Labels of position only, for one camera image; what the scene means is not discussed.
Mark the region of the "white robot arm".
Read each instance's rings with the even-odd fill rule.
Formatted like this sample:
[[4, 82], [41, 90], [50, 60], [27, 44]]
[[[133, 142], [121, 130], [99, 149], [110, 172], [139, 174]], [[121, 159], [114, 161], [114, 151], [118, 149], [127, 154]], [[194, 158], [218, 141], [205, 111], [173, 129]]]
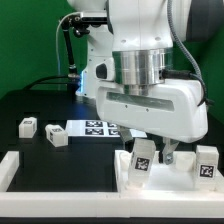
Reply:
[[108, 53], [95, 62], [100, 119], [164, 138], [163, 162], [173, 162], [180, 142], [208, 131], [206, 87], [185, 41], [204, 41], [224, 24], [224, 0], [67, 0], [78, 11], [78, 35], [90, 25], [108, 27], [100, 37]]

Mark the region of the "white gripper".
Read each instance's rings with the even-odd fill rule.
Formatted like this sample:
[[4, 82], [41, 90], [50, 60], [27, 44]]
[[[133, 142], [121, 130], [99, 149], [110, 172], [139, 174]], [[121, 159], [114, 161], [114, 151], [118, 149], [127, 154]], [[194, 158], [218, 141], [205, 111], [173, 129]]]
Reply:
[[122, 85], [101, 81], [96, 107], [101, 120], [119, 125], [125, 150], [131, 150], [134, 143], [129, 128], [166, 137], [162, 156], [170, 165], [178, 141], [192, 143], [208, 131], [206, 105], [199, 105], [201, 98], [202, 87], [193, 80], [167, 79], [150, 86], [147, 96], [125, 94]]

